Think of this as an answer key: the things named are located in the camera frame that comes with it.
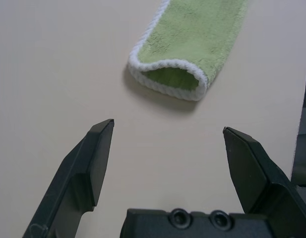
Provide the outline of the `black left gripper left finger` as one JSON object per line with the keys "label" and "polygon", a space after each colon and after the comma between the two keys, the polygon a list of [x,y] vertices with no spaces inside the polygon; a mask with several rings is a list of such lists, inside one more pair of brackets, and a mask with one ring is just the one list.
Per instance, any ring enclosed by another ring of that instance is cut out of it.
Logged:
{"label": "black left gripper left finger", "polygon": [[24,232],[25,238],[76,236],[83,214],[98,204],[113,129],[113,119],[93,125],[66,155]]}

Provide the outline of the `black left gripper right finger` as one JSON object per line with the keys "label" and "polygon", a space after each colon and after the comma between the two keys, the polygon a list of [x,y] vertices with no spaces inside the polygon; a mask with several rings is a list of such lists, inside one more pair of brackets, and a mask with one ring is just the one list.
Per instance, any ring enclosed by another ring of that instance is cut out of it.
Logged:
{"label": "black left gripper right finger", "polygon": [[243,211],[263,215],[277,238],[306,238],[306,203],[261,144],[223,130],[230,176]]}

